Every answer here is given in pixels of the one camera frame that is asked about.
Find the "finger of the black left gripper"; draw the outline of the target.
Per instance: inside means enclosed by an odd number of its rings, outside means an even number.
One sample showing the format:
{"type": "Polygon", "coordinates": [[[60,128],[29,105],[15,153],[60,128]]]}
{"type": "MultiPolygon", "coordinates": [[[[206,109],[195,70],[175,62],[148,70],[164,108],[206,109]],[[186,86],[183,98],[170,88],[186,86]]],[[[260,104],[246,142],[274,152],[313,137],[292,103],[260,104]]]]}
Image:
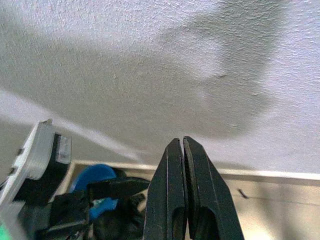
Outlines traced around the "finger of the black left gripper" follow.
{"type": "Polygon", "coordinates": [[[72,238],[74,235],[81,236],[87,228],[87,217],[60,220],[54,223],[46,219],[37,230],[37,238],[72,238]]]}
{"type": "Polygon", "coordinates": [[[150,181],[140,177],[120,177],[90,183],[86,191],[91,201],[104,198],[121,199],[146,190],[150,181]]]}

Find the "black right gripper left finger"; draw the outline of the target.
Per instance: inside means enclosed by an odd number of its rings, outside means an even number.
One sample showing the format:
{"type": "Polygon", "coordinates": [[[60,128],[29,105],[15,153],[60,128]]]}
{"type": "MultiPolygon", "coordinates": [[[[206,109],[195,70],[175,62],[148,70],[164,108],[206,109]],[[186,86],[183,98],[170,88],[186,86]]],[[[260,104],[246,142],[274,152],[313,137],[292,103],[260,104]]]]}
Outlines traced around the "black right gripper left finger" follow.
{"type": "Polygon", "coordinates": [[[188,218],[184,154],[178,138],[164,149],[150,181],[145,208],[144,240],[184,240],[188,218]]]}

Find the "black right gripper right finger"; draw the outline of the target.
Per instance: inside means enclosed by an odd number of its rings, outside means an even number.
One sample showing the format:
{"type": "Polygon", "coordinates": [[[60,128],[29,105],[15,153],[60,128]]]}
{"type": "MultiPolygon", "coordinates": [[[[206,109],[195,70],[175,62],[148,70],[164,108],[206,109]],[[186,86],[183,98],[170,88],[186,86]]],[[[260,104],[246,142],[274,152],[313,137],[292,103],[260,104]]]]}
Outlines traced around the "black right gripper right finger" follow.
{"type": "Polygon", "coordinates": [[[188,193],[188,228],[192,240],[243,240],[230,190],[204,147],[183,139],[188,193]]]}

